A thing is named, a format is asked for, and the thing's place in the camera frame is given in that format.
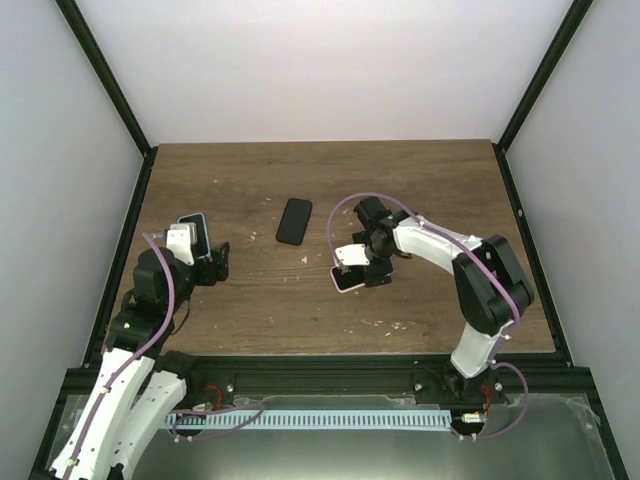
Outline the pink phone case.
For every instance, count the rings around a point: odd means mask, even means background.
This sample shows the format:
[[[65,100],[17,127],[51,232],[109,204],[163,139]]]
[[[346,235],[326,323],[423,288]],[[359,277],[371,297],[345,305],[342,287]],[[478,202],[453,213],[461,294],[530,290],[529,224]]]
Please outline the pink phone case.
[[[334,266],[330,269],[330,277],[339,293],[347,293],[365,286],[364,268],[360,266],[346,269]]]

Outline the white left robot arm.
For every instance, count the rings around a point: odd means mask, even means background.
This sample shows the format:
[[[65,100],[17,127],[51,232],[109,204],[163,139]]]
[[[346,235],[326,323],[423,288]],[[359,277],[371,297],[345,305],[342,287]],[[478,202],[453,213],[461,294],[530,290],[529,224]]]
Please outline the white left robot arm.
[[[61,452],[52,479],[130,479],[165,417],[180,402],[196,402],[203,377],[195,358],[161,352],[176,311],[198,286],[229,275],[228,243],[191,264],[152,244],[138,257],[133,288],[113,318],[94,387]]]

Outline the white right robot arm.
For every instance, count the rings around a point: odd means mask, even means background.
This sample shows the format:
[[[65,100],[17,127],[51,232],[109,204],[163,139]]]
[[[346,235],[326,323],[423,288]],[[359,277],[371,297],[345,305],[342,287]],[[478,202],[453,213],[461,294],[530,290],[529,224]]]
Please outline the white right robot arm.
[[[509,331],[520,323],[535,294],[514,250],[502,236],[463,235],[406,210],[396,213],[377,196],[355,207],[362,230],[353,242],[334,250],[332,275],[339,290],[391,282],[392,258],[418,257],[452,275],[465,320],[442,380],[458,403],[480,390],[480,377],[492,364]]]

